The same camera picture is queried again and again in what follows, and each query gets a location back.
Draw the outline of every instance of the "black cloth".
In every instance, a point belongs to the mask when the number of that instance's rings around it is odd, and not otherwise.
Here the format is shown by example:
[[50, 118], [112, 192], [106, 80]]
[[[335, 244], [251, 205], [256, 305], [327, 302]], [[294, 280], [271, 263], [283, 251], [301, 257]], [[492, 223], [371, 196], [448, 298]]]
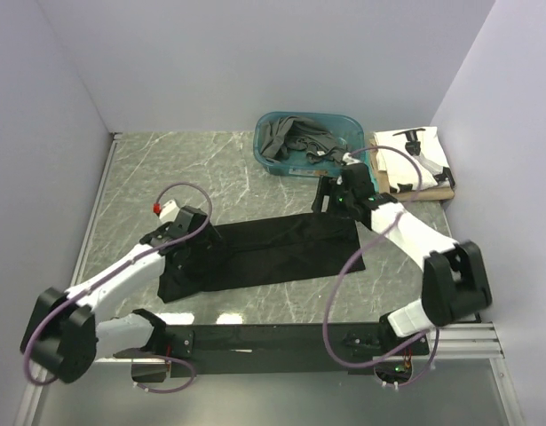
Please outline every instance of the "black cloth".
[[[198, 280], [204, 291], [337, 275], [360, 247], [355, 222], [326, 213], [219, 225], [231, 256]], [[360, 258], [350, 272], [365, 270]]]
[[300, 116], [282, 117], [263, 126], [261, 155], [271, 162], [287, 160], [289, 150], [304, 151], [312, 164], [322, 160], [343, 163], [347, 146], [319, 122]]

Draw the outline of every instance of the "table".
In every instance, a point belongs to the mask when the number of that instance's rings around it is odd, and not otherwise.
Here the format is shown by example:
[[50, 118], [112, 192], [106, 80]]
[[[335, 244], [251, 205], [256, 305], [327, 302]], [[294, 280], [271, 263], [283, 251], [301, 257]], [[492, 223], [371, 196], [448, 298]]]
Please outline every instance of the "table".
[[[78, 281], [111, 265], [159, 225], [152, 213], [154, 198], [175, 181], [194, 182], [208, 191], [214, 225], [308, 212], [317, 185], [315, 178], [276, 177], [266, 172], [253, 157], [252, 132], [117, 135]], [[194, 189], [176, 189], [169, 197], [204, 209], [205, 201]], [[427, 225], [449, 234], [438, 202], [417, 202], [409, 210]], [[362, 245], [375, 238], [361, 224], [358, 233]], [[420, 295], [421, 271], [389, 241], [364, 255], [364, 262], [366, 271], [346, 277], [332, 321], [377, 321]], [[124, 316], [142, 307], [178, 324], [318, 323], [334, 282], [334, 277], [293, 281], [200, 293], [163, 304], [156, 296], [158, 282], [154, 280], [123, 301], [114, 315]]]

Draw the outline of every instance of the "white metal frame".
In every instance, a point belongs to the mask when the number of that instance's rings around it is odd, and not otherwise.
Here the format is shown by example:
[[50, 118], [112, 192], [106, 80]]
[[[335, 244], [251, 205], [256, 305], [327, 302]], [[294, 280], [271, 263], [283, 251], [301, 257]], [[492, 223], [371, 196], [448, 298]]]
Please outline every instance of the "white metal frame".
[[[89, 255], [89, 239], [95, 231], [99, 205], [103, 199], [105, 184], [113, 163], [116, 148], [118, 146], [118, 135], [115, 135], [111, 150], [109, 151], [105, 169], [99, 183], [99, 190], [93, 209], [90, 222], [83, 237], [82, 248], [75, 264], [73, 278], [70, 287], [78, 283], [83, 274], [83, 268]], [[433, 333], [428, 334], [429, 345], [433, 345]], [[525, 425], [520, 412], [517, 395], [511, 383], [510, 374], [503, 359], [502, 347], [499, 344], [494, 324], [454, 324], [441, 329], [437, 359], [490, 359], [492, 370], [495, 375], [495, 382], [500, 394], [503, 408], [505, 410], [508, 424], [510, 426]], [[98, 359], [98, 363], [131, 363], [132, 359]], [[140, 362], [158, 364], [163, 363], [159, 359], [141, 359]], [[40, 367], [34, 368], [34, 373], [39, 380], [45, 378], [45, 372]], [[20, 402], [14, 426], [35, 426], [36, 413], [45, 398], [43, 388], [29, 384]]]

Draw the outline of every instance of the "gray wall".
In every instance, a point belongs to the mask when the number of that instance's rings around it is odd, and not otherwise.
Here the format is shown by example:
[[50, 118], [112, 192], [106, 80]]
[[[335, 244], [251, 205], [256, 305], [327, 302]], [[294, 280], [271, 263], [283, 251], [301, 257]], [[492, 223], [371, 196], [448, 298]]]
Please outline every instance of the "gray wall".
[[455, 236], [483, 249], [495, 321], [528, 424], [546, 425], [546, 0], [498, 0], [439, 126]]
[[69, 283], [108, 140], [36, 2], [0, 0], [0, 426], [26, 386], [36, 296]]
[[110, 130], [428, 123], [493, 0], [39, 0]]

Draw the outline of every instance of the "folded black garment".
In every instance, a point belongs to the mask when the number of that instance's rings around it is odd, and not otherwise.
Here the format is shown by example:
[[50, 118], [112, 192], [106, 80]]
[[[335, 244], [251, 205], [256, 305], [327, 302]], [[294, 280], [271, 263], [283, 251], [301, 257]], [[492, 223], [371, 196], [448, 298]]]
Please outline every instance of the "folded black garment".
[[289, 158], [289, 150], [306, 150], [307, 160], [314, 164], [322, 160], [343, 163], [347, 146], [312, 118], [288, 116], [265, 123], [261, 154], [271, 162]]
[[[280, 282], [337, 275], [360, 248], [352, 219], [326, 213], [274, 217], [215, 227], [222, 237], [218, 248], [202, 252], [183, 266], [167, 259], [158, 296], [173, 302], [200, 291], [248, 288]], [[186, 251], [191, 255], [197, 249]], [[365, 270], [360, 258], [350, 272]]]
[[[337, 275], [360, 247], [352, 219], [325, 213], [253, 220], [216, 229], [232, 255], [202, 277], [204, 291]], [[350, 272], [363, 270], [360, 259]]]

